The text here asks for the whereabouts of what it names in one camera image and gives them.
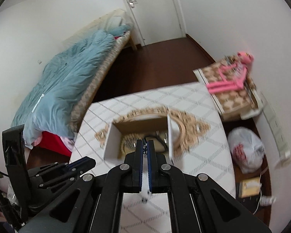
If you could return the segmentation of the small yellow box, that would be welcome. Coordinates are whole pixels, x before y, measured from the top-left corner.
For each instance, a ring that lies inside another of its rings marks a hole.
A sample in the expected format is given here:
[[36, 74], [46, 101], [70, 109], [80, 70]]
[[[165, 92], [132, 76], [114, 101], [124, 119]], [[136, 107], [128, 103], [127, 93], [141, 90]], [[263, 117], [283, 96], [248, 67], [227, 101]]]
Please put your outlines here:
[[246, 198], [260, 193], [261, 182], [259, 177], [243, 180], [239, 183], [239, 197]]

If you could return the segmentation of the checkered beige mattress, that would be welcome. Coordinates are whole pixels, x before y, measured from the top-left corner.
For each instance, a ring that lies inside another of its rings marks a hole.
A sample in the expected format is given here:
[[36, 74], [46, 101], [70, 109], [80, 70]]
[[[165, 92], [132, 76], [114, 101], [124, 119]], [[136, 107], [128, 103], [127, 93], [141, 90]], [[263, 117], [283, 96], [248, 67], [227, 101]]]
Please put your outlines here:
[[115, 59], [132, 42], [131, 31], [133, 23], [127, 12], [122, 9], [116, 9], [92, 21], [63, 41], [64, 47], [68, 48], [97, 30], [112, 32], [113, 30], [118, 30], [121, 26], [128, 26], [129, 28], [116, 37], [115, 45], [98, 68], [92, 82], [82, 95], [80, 101], [73, 107], [70, 127], [75, 133], [79, 131], [82, 119]]

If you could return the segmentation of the white power strip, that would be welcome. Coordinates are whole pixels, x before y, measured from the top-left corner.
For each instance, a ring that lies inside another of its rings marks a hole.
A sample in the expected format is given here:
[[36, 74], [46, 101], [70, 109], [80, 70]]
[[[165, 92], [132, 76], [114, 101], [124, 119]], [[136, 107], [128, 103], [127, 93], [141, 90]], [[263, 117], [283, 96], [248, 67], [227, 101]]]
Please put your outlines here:
[[277, 118], [274, 109], [272, 108], [262, 91], [259, 92], [259, 97], [263, 105], [263, 115], [267, 121], [267, 124], [269, 125], [279, 155], [279, 160], [276, 163], [276, 166], [287, 166], [291, 163], [291, 150], [289, 148], [287, 140], [285, 139], [281, 124]]

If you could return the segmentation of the white diamond pattern tablecloth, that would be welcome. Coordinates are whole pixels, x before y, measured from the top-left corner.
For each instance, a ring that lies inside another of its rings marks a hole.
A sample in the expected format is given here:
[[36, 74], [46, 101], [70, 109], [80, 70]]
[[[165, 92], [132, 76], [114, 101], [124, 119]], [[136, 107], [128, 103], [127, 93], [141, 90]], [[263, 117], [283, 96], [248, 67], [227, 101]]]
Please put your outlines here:
[[[103, 159], [96, 134], [122, 116], [137, 117], [150, 110], [184, 121], [174, 165], [184, 173], [205, 173], [234, 195], [236, 187], [230, 149], [219, 114], [206, 87], [198, 82], [157, 88], [93, 103], [86, 112], [70, 160], [85, 156], [96, 161], [91, 173], [107, 173], [112, 164]], [[152, 194], [143, 176], [142, 191], [123, 197], [121, 232], [170, 232], [168, 199]]]

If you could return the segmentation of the light blue duvet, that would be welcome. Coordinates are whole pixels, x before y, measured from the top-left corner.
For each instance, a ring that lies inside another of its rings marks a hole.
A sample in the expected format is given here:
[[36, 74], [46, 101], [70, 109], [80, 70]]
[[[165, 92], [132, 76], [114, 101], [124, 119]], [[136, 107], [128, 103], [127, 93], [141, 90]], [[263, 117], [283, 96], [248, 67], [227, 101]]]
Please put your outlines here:
[[11, 123], [12, 127], [24, 126], [23, 139], [27, 147], [39, 144], [44, 131], [74, 139], [73, 109], [118, 39], [130, 29], [130, 25], [123, 24], [112, 30], [88, 32], [48, 62], [40, 81], [25, 97]]

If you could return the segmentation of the checkered brown cushion box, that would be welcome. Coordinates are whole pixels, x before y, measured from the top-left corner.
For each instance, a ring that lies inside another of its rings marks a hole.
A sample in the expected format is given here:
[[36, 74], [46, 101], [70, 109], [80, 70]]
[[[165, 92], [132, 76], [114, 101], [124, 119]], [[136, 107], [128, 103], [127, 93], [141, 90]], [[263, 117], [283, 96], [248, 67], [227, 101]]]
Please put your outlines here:
[[[204, 84], [207, 88], [208, 83], [220, 81], [221, 78], [217, 73], [217, 69], [221, 65], [221, 62], [224, 63], [223, 59], [204, 68], [194, 70], [193, 72], [198, 82]], [[263, 105], [256, 85], [250, 75], [250, 70], [242, 90], [210, 94], [223, 121], [246, 120], [258, 116], [261, 113]]]

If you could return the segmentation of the open cardboard box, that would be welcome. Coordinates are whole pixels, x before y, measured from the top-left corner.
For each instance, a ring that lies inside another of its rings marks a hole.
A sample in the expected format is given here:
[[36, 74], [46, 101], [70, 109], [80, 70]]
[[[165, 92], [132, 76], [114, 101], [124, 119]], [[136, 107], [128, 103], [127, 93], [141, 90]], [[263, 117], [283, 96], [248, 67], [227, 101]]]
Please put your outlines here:
[[125, 155], [135, 151], [137, 140], [145, 135], [158, 135], [168, 146], [163, 153], [168, 163], [173, 163], [179, 148], [180, 126], [170, 114], [144, 114], [119, 123], [112, 122], [104, 141], [103, 159], [109, 163], [121, 163]]

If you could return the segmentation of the white plastic bag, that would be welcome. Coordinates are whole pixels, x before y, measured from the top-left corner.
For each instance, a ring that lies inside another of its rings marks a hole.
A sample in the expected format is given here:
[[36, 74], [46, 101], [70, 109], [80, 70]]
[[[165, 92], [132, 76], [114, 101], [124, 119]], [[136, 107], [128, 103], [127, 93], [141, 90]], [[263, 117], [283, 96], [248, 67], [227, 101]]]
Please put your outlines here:
[[264, 158], [264, 145], [250, 129], [238, 127], [228, 134], [228, 144], [232, 159], [243, 174], [257, 171]]

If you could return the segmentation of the red cloth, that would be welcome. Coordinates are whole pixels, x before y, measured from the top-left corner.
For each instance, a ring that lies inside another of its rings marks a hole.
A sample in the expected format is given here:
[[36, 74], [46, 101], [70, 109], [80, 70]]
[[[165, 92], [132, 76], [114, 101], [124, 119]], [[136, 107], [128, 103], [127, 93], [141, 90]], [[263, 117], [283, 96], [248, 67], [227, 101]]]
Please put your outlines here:
[[72, 151], [63, 143], [59, 136], [47, 131], [42, 132], [41, 142], [37, 146], [64, 156], [70, 157], [72, 154]]

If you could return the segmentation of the pink panther plush toy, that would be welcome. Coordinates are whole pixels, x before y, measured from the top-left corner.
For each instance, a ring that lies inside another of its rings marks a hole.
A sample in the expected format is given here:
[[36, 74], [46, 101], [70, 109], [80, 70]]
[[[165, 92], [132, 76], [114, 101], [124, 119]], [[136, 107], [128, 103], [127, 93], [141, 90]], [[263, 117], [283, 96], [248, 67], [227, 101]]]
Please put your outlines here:
[[221, 80], [207, 84], [207, 89], [211, 94], [242, 90], [254, 56], [247, 52], [237, 52], [236, 55], [226, 56], [223, 60], [224, 63], [221, 62], [217, 69]]

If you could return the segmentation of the white door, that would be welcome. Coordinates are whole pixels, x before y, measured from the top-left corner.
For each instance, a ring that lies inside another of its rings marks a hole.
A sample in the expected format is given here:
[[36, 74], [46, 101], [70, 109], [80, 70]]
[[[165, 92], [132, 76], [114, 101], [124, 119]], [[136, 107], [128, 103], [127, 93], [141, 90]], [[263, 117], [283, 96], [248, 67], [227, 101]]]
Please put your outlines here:
[[142, 46], [185, 37], [178, 0], [123, 0]]

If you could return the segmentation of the black watch band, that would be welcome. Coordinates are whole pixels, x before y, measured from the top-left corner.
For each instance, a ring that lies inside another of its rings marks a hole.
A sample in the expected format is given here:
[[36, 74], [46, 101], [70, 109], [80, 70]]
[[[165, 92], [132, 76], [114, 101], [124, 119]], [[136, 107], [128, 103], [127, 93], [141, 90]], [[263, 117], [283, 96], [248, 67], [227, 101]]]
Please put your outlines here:
[[149, 140], [153, 140], [155, 152], [166, 153], [168, 152], [168, 146], [166, 142], [158, 135], [145, 135], [143, 137], [143, 143], [146, 145]]

